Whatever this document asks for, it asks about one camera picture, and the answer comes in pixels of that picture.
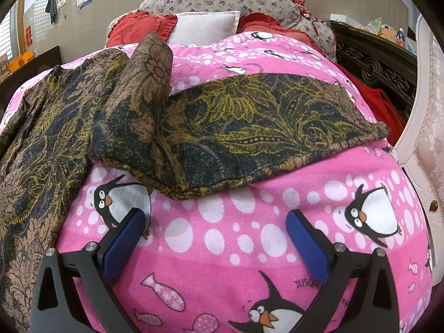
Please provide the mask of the dark hanging cloth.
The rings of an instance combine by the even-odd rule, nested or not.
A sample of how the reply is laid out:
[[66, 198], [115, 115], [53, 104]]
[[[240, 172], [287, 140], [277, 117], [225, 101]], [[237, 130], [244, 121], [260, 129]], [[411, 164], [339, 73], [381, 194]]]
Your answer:
[[50, 15], [51, 25], [53, 25], [57, 19], [57, 0], [48, 0], [45, 12]]

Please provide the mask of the dark wooden side table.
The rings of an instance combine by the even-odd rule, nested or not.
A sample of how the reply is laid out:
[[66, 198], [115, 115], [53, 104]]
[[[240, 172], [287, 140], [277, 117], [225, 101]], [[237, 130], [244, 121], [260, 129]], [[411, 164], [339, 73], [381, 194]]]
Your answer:
[[12, 95], [27, 80], [44, 70], [62, 64], [62, 55], [59, 46], [55, 46], [41, 55], [33, 58], [23, 67], [9, 75], [0, 86], [1, 113], [4, 113]]

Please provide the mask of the dark carved wooden cabinet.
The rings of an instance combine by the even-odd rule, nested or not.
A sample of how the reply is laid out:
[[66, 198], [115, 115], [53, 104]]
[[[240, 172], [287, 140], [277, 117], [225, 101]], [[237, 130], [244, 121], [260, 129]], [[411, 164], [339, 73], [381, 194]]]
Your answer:
[[404, 120], [415, 100], [418, 63], [415, 54], [370, 32], [330, 22], [336, 35], [338, 64], [373, 89], [381, 89]]

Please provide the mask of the floral padded headboard cover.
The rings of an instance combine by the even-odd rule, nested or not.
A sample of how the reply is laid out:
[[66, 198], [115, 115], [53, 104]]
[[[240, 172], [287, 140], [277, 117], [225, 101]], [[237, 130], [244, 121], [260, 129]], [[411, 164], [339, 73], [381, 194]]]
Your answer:
[[[137, 10], [153, 15], [224, 11], [239, 11], [240, 17], [252, 13], [266, 14], [286, 29], [297, 29], [306, 33], [315, 42], [315, 47], [329, 60], [336, 60], [336, 36], [333, 30], [326, 22], [312, 15], [303, 0], [144, 0]], [[109, 23], [105, 43], [111, 27], [126, 14]]]

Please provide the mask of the red sheet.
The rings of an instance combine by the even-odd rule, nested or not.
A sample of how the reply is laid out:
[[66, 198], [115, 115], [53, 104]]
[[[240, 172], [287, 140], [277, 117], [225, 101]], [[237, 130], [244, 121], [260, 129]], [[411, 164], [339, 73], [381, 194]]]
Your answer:
[[336, 64], [336, 66], [357, 87], [375, 118], [390, 128], [390, 134], [387, 139], [394, 146], [400, 138], [406, 122], [393, 106], [388, 96], [381, 89], [368, 87], [339, 64]]

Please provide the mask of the red ruffled pillow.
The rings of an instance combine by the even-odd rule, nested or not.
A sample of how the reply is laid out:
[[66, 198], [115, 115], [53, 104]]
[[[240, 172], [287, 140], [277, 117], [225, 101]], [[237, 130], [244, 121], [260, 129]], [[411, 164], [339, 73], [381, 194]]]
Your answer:
[[107, 36], [106, 47], [139, 43], [150, 32], [167, 41], [178, 22], [173, 14], [153, 15], [137, 10], [123, 15], [112, 27]]
[[262, 13], [252, 13], [239, 18], [237, 33], [242, 32], [269, 32], [299, 40], [312, 48], [315, 47], [313, 39], [297, 29], [286, 29], [276, 19]]

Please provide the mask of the white square pillow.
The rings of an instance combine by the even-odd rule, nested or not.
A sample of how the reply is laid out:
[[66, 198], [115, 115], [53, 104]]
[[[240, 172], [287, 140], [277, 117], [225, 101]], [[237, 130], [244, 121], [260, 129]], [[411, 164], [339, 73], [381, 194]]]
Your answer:
[[178, 22], [166, 41], [168, 44], [210, 45], [236, 34], [240, 12], [184, 12], [176, 17]]

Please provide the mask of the brown floral patterned garment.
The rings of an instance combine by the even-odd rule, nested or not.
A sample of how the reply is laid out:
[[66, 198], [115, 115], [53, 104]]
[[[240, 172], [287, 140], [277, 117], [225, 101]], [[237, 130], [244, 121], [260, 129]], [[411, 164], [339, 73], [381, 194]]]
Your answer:
[[173, 53], [146, 35], [26, 90], [1, 133], [1, 322], [30, 327], [32, 293], [94, 162], [175, 200], [232, 190], [385, 138], [343, 87], [234, 75], [171, 94]]

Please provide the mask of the white upholstered chair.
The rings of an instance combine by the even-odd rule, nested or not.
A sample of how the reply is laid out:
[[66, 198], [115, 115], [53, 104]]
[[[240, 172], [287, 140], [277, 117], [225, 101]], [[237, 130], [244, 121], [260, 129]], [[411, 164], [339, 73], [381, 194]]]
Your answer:
[[395, 151], [425, 213], [437, 285], [443, 279], [443, 50], [423, 16], [416, 23], [416, 44], [416, 94]]

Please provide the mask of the right red ruffled pillow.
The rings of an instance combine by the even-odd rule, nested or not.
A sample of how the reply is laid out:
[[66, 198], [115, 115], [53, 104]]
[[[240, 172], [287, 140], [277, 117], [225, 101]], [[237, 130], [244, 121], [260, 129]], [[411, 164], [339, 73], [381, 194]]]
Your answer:
[[242, 32], [269, 32], [299, 40], [312, 48], [315, 47], [313, 39], [297, 29], [286, 29], [276, 19], [262, 13], [252, 13], [239, 18], [237, 33]]

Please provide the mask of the pink penguin bed blanket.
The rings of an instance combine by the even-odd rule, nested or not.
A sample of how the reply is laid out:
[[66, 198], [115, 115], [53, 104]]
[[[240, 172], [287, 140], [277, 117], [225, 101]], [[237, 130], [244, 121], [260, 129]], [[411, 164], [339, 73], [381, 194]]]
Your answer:
[[[367, 121], [382, 123], [345, 74], [299, 40], [243, 32], [206, 46], [167, 45], [173, 53], [171, 94], [237, 74], [296, 74], [340, 85]], [[54, 68], [15, 92], [1, 133], [24, 92]], [[388, 135], [295, 171], [185, 200], [94, 162], [43, 258], [51, 247], [66, 253], [101, 241], [138, 208], [145, 213], [145, 230], [111, 283], [138, 332], [292, 332], [321, 289], [287, 233], [287, 214], [298, 209], [332, 243], [356, 253], [387, 253], [398, 332], [409, 332], [433, 293], [430, 239], [419, 198]], [[106, 332], [83, 283], [75, 278], [74, 284], [94, 332]]]

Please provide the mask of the left red ruffled pillow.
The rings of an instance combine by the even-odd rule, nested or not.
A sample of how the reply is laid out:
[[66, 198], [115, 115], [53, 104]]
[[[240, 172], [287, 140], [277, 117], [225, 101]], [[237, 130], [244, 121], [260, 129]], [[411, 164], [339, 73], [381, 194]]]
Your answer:
[[107, 36], [106, 47], [139, 43], [150, 32], [167, 41], [178, 22], [173, 14], [153, 15], [137, 10], [123, 15], [112, 27]]

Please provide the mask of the red wall decoration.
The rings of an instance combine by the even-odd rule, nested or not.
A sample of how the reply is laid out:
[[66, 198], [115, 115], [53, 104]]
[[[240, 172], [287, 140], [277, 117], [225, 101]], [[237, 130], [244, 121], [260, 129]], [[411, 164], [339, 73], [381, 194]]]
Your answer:
[[25, 43], [27, 47], [32, 45], [32, 28], [31, 26], [27, 26], [25, 30]]

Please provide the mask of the orange box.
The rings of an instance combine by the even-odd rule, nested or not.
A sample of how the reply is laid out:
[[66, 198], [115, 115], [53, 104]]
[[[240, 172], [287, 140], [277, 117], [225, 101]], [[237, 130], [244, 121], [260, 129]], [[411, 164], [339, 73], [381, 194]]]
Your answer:
[[25, 53], [21, 54], [20, 56], [17, 56], [17, 58], [13, 59], [8, 64], [8, 69], [11, 74], [15, 73], [15, 71], [21, 69], [24, 65], [26, 65], [28, 62], [32, 61], [35, 57], [34, 51], [29, 50]]

